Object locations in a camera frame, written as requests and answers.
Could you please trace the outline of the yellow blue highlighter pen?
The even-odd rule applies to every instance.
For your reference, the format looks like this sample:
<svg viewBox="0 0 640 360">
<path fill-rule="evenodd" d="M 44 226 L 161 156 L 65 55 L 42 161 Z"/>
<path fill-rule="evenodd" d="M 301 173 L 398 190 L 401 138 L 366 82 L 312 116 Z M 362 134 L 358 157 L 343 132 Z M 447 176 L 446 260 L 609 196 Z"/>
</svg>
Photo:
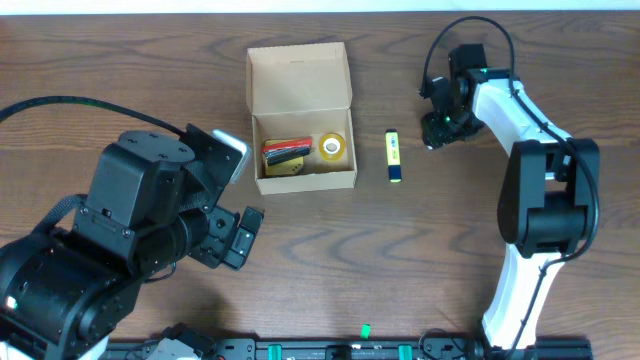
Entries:
<svg viewBox="0 0 640 360">
<path fill-rule="evenodd" d="M 392 183 L 402 181 L 399 136 L 395 129 L 385 132 L 385 146 L 389 180 Z"/>
</svg>

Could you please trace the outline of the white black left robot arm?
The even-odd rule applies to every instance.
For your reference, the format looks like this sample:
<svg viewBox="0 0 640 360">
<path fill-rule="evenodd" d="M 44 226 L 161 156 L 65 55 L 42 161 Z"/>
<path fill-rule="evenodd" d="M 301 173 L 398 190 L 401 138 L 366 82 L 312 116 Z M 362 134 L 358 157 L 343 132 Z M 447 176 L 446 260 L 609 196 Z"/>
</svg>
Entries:
<svg viewBox="0 0 640 360">
<path fill-rule="evenodd" d="M 246 143 L 220 130 L 121 134 L 87 193 L 63 198 L 2 248 L 2 357 L 96 359 L 142 286 L 181 259 L 241 268 L 264 215 L 218 201 L 249 156 Z"/>
</svg>

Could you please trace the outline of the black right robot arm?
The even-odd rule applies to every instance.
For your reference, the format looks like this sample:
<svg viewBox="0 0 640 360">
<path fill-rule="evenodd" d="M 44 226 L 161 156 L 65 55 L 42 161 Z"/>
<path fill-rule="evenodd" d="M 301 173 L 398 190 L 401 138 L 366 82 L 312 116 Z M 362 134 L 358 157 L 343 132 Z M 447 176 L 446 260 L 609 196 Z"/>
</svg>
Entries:
<svg viewBox="0 0 640 360">
<path fill-rule="evenodd" d="M 525 359 L 555 277 L 596 230 L 599 148 L 550 122 L 482 45 L 461 45 L 448 62 L 449 76 L 425 79 L 423 141 L 435 150 L 488 128 L 508 155 L 497 206 L 505 258 L 482 340 L 487 356 Z"/>
</svg>

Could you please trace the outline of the yellow adhesive tape roll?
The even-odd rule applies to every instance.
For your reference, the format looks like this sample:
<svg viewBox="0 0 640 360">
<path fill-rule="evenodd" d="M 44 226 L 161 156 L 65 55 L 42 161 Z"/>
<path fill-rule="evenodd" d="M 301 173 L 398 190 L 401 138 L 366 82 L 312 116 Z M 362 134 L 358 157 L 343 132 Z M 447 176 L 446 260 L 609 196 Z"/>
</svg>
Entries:
<svg viewBox="0 0 640 360">
<path fill-rule="evenodd" d="M 326 133 L 319 141 L 319 151 L 323 160 L 338 161 L 346 149 L 344 138 L 337 133 Z"/>
</svg>

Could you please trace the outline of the cardboard box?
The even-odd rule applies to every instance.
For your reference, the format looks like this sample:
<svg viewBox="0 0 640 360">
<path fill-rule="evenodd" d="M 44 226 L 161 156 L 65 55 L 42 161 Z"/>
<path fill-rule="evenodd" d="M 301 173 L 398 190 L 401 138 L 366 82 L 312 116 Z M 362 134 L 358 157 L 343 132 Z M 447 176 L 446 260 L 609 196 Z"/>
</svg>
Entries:
<svg viewBox="0 0 640 360">
<path fill-rule="evenodd" d="M 246 101 L 251 114 L 255 181 L 263 195 L 353 188 L 357 161 L 352 123 L 352 86 L 343 42 L 249 48 Z M 337 133 L 346 149 L 325 161 L 320 138 Z M 310 137 L 311 153 L 294 176 L 265 177 L 267 140 Z"/>
</svg>

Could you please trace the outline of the red black stapler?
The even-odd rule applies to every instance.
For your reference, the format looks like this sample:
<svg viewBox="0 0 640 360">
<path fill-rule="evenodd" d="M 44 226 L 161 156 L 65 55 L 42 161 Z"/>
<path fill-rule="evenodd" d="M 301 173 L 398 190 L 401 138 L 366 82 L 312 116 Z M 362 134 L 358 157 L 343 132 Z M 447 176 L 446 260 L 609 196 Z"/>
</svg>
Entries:
<svg viewBox="0 0 640 360">
<path fill-rule="evenodd" d="M 312 139 L 310 137 L 297 138 L 275 143 L 265 144 L 262 154 L 269 166 L 284 163 L 311 153 Z"/>
</svg>

